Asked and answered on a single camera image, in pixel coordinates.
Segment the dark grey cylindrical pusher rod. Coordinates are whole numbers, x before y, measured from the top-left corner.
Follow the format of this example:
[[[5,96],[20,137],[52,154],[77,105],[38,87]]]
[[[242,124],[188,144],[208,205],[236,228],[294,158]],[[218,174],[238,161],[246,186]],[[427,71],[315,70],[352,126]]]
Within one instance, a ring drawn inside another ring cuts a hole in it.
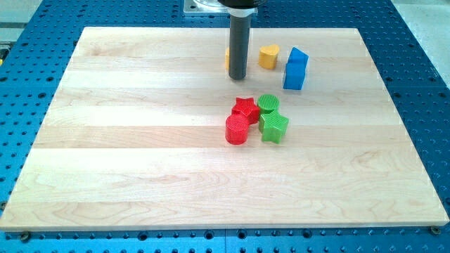
[[[229,8],[229,77],[235,80],[246,76],[251,15],[254,12],[255,8]]]

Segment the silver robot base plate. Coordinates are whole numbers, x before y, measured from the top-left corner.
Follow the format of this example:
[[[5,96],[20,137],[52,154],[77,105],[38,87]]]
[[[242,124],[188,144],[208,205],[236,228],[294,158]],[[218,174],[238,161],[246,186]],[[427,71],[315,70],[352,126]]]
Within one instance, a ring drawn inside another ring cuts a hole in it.
[[[189,15],[230,14],[247,17],[264,5],[266,0],[184,0],[184,13]]]

